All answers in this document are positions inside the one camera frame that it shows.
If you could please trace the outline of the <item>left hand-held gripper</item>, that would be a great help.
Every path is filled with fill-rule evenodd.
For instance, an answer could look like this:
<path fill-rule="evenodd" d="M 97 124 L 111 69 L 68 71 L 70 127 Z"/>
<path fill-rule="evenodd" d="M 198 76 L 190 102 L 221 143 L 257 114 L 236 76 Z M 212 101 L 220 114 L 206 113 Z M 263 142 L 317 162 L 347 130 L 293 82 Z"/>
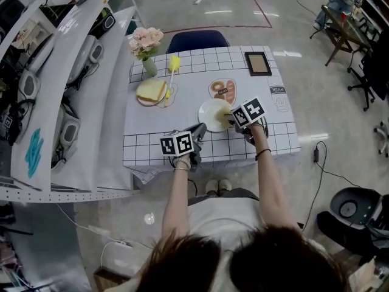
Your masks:
<path fill-rule="evenodd" d="M 197 123 L 186 128 L 184 131 L 174 131 L 160 138 L 162 155 L 173 162 L 175 158 L 189 155 L 190 171 L 194 172 L 201 163 L 200 143 L 207 131 L 205 123 Z"/>

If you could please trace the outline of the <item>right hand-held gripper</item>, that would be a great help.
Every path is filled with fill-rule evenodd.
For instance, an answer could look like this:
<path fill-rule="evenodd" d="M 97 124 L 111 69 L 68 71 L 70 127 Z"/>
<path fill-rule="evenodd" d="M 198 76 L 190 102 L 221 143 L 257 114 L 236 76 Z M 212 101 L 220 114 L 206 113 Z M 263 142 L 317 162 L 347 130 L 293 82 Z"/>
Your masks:
<path fill-rule="evenodd" d="M 235 127 L 236 132 L 243 134 L 246 141 L 254 145 L 255 140 L 249 125 L 259 125 L 267 137 L 267 120 L 264 115 L 265 110 L 261 105 L 259 98 L 253 97 L 240 104 L 237 108 L 231 110 L 231 113 L 223 114 L 223 118 L 228 119 L 228 123 Z"/>

